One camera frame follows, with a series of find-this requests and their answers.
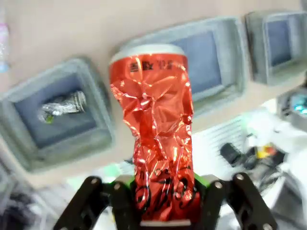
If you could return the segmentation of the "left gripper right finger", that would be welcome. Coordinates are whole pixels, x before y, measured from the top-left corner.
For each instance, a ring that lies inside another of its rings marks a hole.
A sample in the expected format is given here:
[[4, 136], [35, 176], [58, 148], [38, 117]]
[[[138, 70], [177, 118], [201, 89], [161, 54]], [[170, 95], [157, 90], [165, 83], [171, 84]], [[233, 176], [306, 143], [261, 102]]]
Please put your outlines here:
[[233, 210], [242, 230], [278, 229], [273, 214], [246, 173], [236, 173], [229, 181], [195, 173], [194, 181], [201, 194], [200, 219], [194, 224], [195, 230], [214, 230], [223, 202]]

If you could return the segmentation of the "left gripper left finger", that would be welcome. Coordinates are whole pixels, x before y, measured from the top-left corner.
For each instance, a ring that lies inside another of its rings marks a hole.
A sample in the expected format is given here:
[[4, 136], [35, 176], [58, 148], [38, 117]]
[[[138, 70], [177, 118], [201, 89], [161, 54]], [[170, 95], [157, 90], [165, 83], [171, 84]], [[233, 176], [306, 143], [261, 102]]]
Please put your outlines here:
[[137, 230], [139, 216], [129, 185], [87, 177], [54, 225], [55, 230], [92, 230], [100, 215], [111, 207], [118, 230]]

